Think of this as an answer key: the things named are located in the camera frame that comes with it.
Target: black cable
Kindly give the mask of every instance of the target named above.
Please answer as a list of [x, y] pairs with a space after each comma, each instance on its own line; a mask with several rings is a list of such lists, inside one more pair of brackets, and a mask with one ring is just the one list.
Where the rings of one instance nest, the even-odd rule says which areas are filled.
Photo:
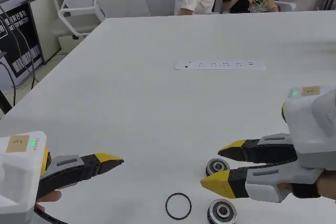
[[15, 85], [15, 82], [14, 82], [13, 76], [12, 76], [12, 74], [11, 74], [11, 72], [10, 72], [9, 68], [8, 68], [8, 67], [7, 67], [5, 64], [3, 64], [1, 61], [0, 61], [0, 65], [2, 65], [2, 66], [4, 66], [4, 67], [5, 67], [5, 69], [6, 69], [6, 70], [7, 70], [7, 72], [8, 72], [8, 75], [9, 75], [9, 77], [10, 77], [11, 81], [12, 81], [12, 84], [13, 84], [13, 89], [14, 89], [13, 106], [15, 106], [15, 104], [16, 104], [16, 85]]
[[[6, 30], [8, 30], [8, 31], [10, 32], [10, 34], [14, 37], [15, 42], [16, 42], [16, 47], [17, 47], [17, 50], [18, 50], [18, 52], [19, 52], [19, 56], [20, 56], [20, 58], [21, 58], [22, 54], [21, 54], [21, 49], [20, 49], [19, 41], [17, 40], [15, 34], [14, 34], [13, 31], [10, 29], [10, 27], [7, 25], [5, 19], [4, 19], [1, 15], [0, 15], [0, 20], [1, 20], [2, 23], [4, 24]], [[22, 64], [22, 65], [23, 65], [24, 68], [29, 72], [29, 74], [30, 74], [33, 78], [35, 78], [34, 75], [32, 74], [32, 72], [31, 72], [31, 71], [30, 71], [24, 64]]]
[[[31, 61], [31, 69], [32, 69], [33, 73], [31, 73], [31, 72], [28, 70], [28, 68], [27, 68], [24, 64], [23, 64], [23, 65], [24, 65], [25, 69], [28, 70], [28, 72], [31, 74], [31, 76], [33, 76], [33, 82], [32, 82], [31, 88], [30, 88], [30, 89], [33, 89], [34, 84], [35, 84], [35, 81], [36, 81], [37, 83], [39, 83], [39, 81], [36, 79], [36, 76], [35, 76], [34, 59], [32, 58], [32, 55], [30, 54], [30, 48], [29, 48], [29, 44], [28, 44], [28, 42], [27, 42], [27, 39], [26, 39], [26, 37], [23, 35], [23, 33], [21, 32], [21, 30], [20, 30], [18, 27], [15, 26], [13, 20], [7, 15], [7, 13], [6, 13], [5, 10], [2, 8], [1, 5], [0, 5], [0, 10], [4, 13], [4, 15], [6, 16], [6, 18], [7, 18], [8, 21], [10, 22], [10, 24], [14, 27], [14, 29], [16, 29], [16, 30], [20, 33], [20, 35], [22, 36], [23, 40], [25, 41], [25, 44], [26, 44], [27, 49], [28, 49], [28, 55], [29, 55], [29, 57], [30, 57], [30, 61]], [[3, 23], [5, 24], [6, 28], [9, 28], [8, 25], [6, 24], [6, 22], [3, 20], [3, 18], [2, 18], [2, 21], [3, 21]], [[15, 34], [13, 33], [13, 31], [12, 31], [11, 29], [9, 29], [9, 31], [11, 31], [12, 35], [14, 35], [14, 37], [15, 37], [15, 39], [16, 39], [16, 41], [17, 41], [17, 38], [16, 38]]]

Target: metal bearing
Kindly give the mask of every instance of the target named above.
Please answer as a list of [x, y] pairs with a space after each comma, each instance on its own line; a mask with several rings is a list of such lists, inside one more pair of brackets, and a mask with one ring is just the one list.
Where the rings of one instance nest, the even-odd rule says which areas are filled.
[[207, 176], [209, 176], [210, 174], [220, 172], [222, 170], [229, 170], [229, 169], [230, 169], [230, 166], [224, 159], [213, 158], [206, 165], [205, 173]]
[[207, 217], [210, 224], [234, 224], [237, 211], [229, 201], [217, 199], [209, 206]]

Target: white power strip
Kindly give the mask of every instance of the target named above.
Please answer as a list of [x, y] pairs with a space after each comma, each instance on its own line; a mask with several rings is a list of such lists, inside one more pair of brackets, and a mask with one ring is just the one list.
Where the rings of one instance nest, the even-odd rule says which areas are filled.
[[181, 61], [175, 64], [176, 70], [264, 70], [263, 61]]

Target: white desk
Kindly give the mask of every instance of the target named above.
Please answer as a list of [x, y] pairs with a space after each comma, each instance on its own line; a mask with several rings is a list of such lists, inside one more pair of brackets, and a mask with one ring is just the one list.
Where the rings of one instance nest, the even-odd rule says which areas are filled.
[[[1, 119], [1, 136], [41, 130], [53, 156], [124, 158], [120, 167], [65, 189], [60, 202], [47, 205], [70, 224], [174, 224], [164, 204], [177, 191], [193, 203], [181, 223], [207, 224], [207, 208], [220, 196], [199, 184], [206, 163], [234, 140], [287, 132], [280, 110], [292, 86], [335, 84], [335, 17], [107, 19]], [[174, 70], [176, 61], [195, 59], [263, 60], [267, 70]], [[335, 220], [332, 200], [231, 202], [237, 224]]]

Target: black o-ring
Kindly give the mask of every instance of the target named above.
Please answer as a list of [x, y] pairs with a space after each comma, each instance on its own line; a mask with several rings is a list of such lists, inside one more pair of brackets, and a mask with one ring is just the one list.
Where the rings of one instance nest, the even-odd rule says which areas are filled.
[[[173, 197], [173, 196], [176, 196], [176, 195], [181, 195], [181, 196], [183, 196], [183, 197], [185, 197], [188, 201], [189, 201], [189, 206], [190, 206], [190, 208], [189, 208], [189, 212], [185, 215], [185, 216], [183, 216], [183, 217], [180, 217], [180, 218], [178, 218], [178, 217], [175, 217], [175, 216], [172, 216], [171, 214], [170, 214], [170, 212], [168, 211], [168, 201]], [[168, 199], [166, 200], [166, 212], [167, 212], [167, 214], [168, 214], [168, 216], [170, 217], [170, 218], [172, 218], [172, 219], [174, 219], [174, 220], [183, 220], [183, 219], [185, 219], [185, 218], [187, 218], [188, 216], [189, 216], [189, 214], [190, 214], [190, 212], [191, 212], [191, 207], [192, 207], [192, 204], [191, 204], [191, 200], [190, 200], [190, 198], [188, 197], [188, 196], [186, 196], [185, 194], [183, 194], [183, 193], [174, 193], [174, 194], [172, 194], [171, 196], [169, 196], [168, 197]]]

